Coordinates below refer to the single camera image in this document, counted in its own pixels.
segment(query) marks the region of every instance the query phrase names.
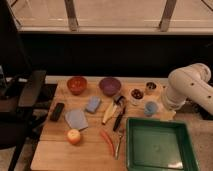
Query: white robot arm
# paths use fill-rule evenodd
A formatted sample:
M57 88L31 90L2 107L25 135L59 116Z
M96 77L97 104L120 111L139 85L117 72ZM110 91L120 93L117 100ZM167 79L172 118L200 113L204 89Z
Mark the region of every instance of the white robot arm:
M172 71L168 77L168 87L161 96L164 107L178 110L189 98L213 115L213 88L207 84L210 78L209 67L202 63Z

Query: peach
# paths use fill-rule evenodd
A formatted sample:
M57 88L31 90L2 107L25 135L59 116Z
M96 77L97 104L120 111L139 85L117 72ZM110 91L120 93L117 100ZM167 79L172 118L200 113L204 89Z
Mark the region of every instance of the peach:
M71 129L67 133L68 141L75 145L81 140L81 134L77 129Z

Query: office chair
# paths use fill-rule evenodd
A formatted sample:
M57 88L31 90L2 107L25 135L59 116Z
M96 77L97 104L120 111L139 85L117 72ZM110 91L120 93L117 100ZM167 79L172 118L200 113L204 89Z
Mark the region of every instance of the office chair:
M46 117L33 117L46 71L32 69L6 0L0 1L0 65L0 149L15 147L8 169L13 171L26 137ZM7 76L14 77L7 82ZM22 77L27 81L20 82Z

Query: green plastic bin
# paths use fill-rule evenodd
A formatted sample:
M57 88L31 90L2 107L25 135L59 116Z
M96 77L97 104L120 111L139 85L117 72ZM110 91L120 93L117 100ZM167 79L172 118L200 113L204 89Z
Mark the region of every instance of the green plastic bin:
M127 119L128 171L198 171L185 123Z

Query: blue sponge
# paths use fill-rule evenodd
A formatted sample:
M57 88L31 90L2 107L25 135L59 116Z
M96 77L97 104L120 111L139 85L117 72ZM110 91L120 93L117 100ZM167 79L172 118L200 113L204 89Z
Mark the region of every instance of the blue sponge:
M89 100L89 103L87 104L85 110L89 113L95 113L100 103L101 99L99 97L93 96Z

